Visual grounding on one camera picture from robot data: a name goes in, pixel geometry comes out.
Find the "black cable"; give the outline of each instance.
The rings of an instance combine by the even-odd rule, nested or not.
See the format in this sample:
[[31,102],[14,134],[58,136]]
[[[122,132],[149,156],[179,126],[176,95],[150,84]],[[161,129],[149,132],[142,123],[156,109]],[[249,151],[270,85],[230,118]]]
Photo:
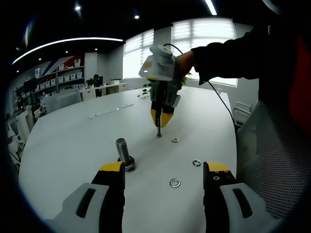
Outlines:
[[177,49],[181,54],[183,54],[183,52],[177,48],[175,45],[172,45],[172,44],[164,44],[163,46],[167,46],[167,45],[170,45],[170,46],[173,46],[175,49]]
[[[172,45],[172,44],[164,44],[163,46],[167,46],[167,45],[170,45],[170,46],[173,46],[175,49],[177,49],[181,54],[183,54],[183,52],[177,48],[175,45]],[[218,94],[218,92],[216,91],[216,89],[214,88],[214,86],[208,81],[209,85],[214,89],[214,91],[216,92],[216,94],[218,95],[218,97],[220,98],[220,100],[222,101],[222,103],[224,104],[225,108],[228,110],[228,112],[230,113],[230,116],[231,116],[231,119],[232,119],[232,122],[233,122],[233,125],[235,125],[234,123],[234,119],[233,119],[233,115],[232,113],[230,112],[229,108],[227,107],[227,105],[225,104],[225,102],[223,101],[223,99],[220,97],[220,95]]]
[[234,123],[234,119],[233,119],[233,115],[232,113],[230,112],[229,108],[227,107],[227,105],[225,104],[225,102],[223,101],[223,99],[220,97],[220,95],[218,94],[218,92],[216,91],[216,89],[214,88],[214,86],[208,81],[209,85],[214,89],[214,91],[216,92],[216,94],[218,95],[218,97],[220,98],[220,100],[223,102],[225,108],[228,110],[228,112],[230,113],[230,116],[231,116],[231,119],[232,119],[232,122],[233,122],[233,125],[235,125]]

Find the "led strip light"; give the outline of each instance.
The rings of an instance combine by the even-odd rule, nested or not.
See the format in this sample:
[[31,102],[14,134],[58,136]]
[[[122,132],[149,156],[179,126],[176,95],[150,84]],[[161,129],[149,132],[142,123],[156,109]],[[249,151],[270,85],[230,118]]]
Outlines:
[[28,55],[29,53],[32,53],[36,50],[39,50],[43,47],[49,46],[49,45],[54,45],[54,44],[58,44],[58,43],[62,43],[62,42],[67,42],[67,41],[75,41],[75,40],[113,40],[113,41],[120,41],[122,42],[123,40],[121,39],[114,39],[114,38],[106,38],[106,37],[80,37],[80,38],[72,38],[72,39],[65,39],[65,40],[57,40],[54,42],[50,42],[48,44],[45,45],[41,45],[37,48],[34,48],[26,53],[24,53],[23,55],[21,55],[19,58],[17,58],[15,61],[12,62],[12,65],[17,62],[19,59],[23,58],[24,56]]

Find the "office chair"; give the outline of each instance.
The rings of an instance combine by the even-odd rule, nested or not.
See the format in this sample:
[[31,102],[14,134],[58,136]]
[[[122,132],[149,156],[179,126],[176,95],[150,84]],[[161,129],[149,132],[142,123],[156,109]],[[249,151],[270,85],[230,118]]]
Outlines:
[[311,182],[311,145],[290,117],[258,102],[236,134],[237,181],[266,202],[274,218],[285,218]]
[[58,109],[65,108],[69,105],[81,102],[79,89],[64,90],[55,95],[49,96],[45,100],[47,113],[54,112]]

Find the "window blind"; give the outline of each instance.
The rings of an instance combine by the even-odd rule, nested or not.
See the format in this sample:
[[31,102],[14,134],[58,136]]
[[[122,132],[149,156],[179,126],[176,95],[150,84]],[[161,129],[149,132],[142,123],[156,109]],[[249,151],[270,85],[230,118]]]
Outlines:
[[[173,24],[172,43],[182,52],[191,48],[206,46],[213,42],[225,42],[235,39],[235,28],[231,19],[226,18],[203,18],[191,19]],[[173,54],[179,56],[180,52],[172,48]],[[194,68],[190,71],[191,79],[199,79],[199,74]],[[213,83],[237,86],[237,79],[213,78]]]
[[141,33],[125,42],[123,51],[123,78],[138,78],[138,72],[149,55],[154,42],[154,30]]

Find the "oval table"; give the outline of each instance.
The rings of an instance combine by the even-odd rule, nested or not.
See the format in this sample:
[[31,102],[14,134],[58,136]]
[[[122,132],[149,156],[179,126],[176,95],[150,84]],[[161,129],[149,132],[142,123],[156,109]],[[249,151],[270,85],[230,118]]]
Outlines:
[[[125,233],[205,232],[203,164],[226,164],[236,174],[236,141],[229,112],[214,91],[183,87],[174,116],[157,138],[149,98],[142,90],[112,94],[52,112],[34,125],[19,184],[41,219],[52,219],[63,200],[98,169],[118,159],[123,137],[136,170],[125,175]],[[221,94],[230,109],[228,96]],[[170,180],[181,181],[178,188]]]

